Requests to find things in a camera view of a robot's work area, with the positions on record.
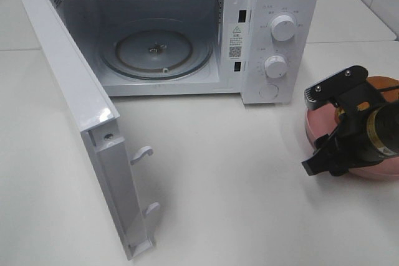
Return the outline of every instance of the table surface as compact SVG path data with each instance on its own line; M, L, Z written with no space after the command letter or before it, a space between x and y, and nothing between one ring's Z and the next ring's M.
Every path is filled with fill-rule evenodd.
M115 98L155 249L125 259L41 51L0 51L1 265L397 265L399 184L309 177L303 91L353 64L399 77L399 43L308 44L289 105L239 95Z
M307 42L395 40L361 0L317 0ZM0 0L0 50L40 49L21 0Z

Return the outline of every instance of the open microwave door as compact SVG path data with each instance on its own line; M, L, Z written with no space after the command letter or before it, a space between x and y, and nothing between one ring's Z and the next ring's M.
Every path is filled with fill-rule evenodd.
M131 165L150 147L130 156L118 111L55 11L55 0L22 0L43 53L68 104L93 164L128 259L153 246L158 203L141 210Z

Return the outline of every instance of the pink bowl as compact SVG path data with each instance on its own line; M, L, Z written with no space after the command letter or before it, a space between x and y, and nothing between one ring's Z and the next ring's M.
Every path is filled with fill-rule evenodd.
M316 139L325 134L330 134L337 126L334 120L334 112L335 108L332 104L325 105L317 110L306 111L306 134L312 146ZM399 158L387 159L378 165L366 168L352 168L349 171L352 174L368 179L382 181L398 180Z

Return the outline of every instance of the turntable plate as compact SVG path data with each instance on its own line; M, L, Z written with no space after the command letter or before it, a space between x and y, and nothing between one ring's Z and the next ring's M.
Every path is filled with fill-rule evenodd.
M200 69L212 53L206 29L171 19L143 19L107 29L99 54L112 70L144 80L166 80Z

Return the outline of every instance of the microwave oven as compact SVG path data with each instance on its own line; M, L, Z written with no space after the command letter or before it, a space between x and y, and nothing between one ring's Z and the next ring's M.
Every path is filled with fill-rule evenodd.
M22 0L77 124L127 257L150 248L109 97L240 93L289 102L316 0Z

